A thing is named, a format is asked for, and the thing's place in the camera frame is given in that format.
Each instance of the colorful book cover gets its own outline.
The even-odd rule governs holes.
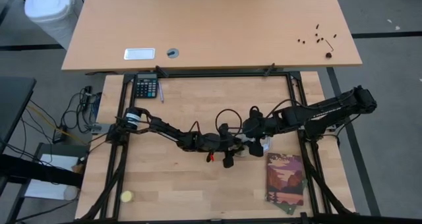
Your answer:
[[[303,165],[300,155],[268,153],[267,201],[303,206]]]

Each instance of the gray carpet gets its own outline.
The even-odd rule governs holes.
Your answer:
[[[0,0],[0,9],[6,0]],[[349,28],[353,33],[422,30],[422,0],[339,0]],[[76,8],[81,7],[76,0]],[[356,40],[363,67],[336,68],[342,90],[363,85],[378,101],[378,109],[354,122],[357,139],[373,184],[382,215],[422,218],[422,178],[418,175],[422,154],[421,89],[422,38],[390,38]],[[0,45],[55,43],[23,15],[23,3],[16,0],[0,26]],[[32,76],[37,79],[32,99],[55,118],[65,110],[69,98],[82,87],[91,85],[95,92],[102,89],[104,75],[85,76],[80,72],[62,72],[65,56],[62,49],[7,52],[0,51],[0,75]],[[333,96],[325,69],[317,69],[324,93]],[[30,123],[27,115],[24,118]],[[45,126],[49,134],[52,130]],[[45,138],[27,128],[27,150],[34,152]],[[10,141],[22,147],[21,124]],[[81,135],[85,140],[89,136]],[[347,179],[357,210],[369,214],[363,190],[351,155],[346,134],[341,135],[340,148]],[[3,223],[16,196],[17,185],[9,185],[0,197],[0,223]],[[20,216],[55,207],[60,201],[28,200]],[[28,220],[27,223],[60,223],[71,221],[76,204],[53,213]]]

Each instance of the wooden desk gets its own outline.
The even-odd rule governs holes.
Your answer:
[[[331,51],[326,40],[334,48],[331,59],[325,57]],[[155,59],[126,61],[126,48],[155,48]],[[180,52],[175,59],[167,56],[171,48]],[[361,65],[337,0],[85,0],[62,69],[256,68],[272,63]]]
[[[323,100],[318,74],[301,74],[308,102]],[[99,123],[114,123],[122,79],[123,76],[106,78]],[[251,106],[257,105],[266,113],[289,97],[286,78],[281,76],[160,80],[166,102],[161,103],[159,98],[138,99],[136,106],[150,110],[151,114],[181,130],[189,130],[193,121],[199,121],[201,131],[212,132],[215,131],[214,118],[222,109],[232,108],[246,119]],[[234,114],[224,113],[219,123],[224,122],[237,126],[239,121]],[[93,142],[92,147],[102,140]],[[319,146],[327,185],[345,207],[353,210],[335,139],[325,137]],[[271,151],[300,155],[296,132],[276,135]],[[104,144],[90,154],[76,217],[84,215],[102,191],[109,153],[110,145]],[[222,154],[215,157],[215,162],[207,163],[206,154],[183,152],[174,142],[158,134],[131,136],[123,190],[133,191],[135,201],[121,204],[119,220],[289,217],[264,200],[265,156],[236,157],[230,169],[223,168]],[[304,194],[305,205],[297,208],[295,216],[302,211],[311,214],[307,189]]]

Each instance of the white container lid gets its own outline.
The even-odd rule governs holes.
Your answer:
[[[73,0],[26,0],[25,14],[33,22],[59,20],[68,15]]]

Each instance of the calculator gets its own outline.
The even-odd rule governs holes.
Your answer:
[[[138,73],[136,75],[136,98],[156,98],[158,78],[154,72]]]

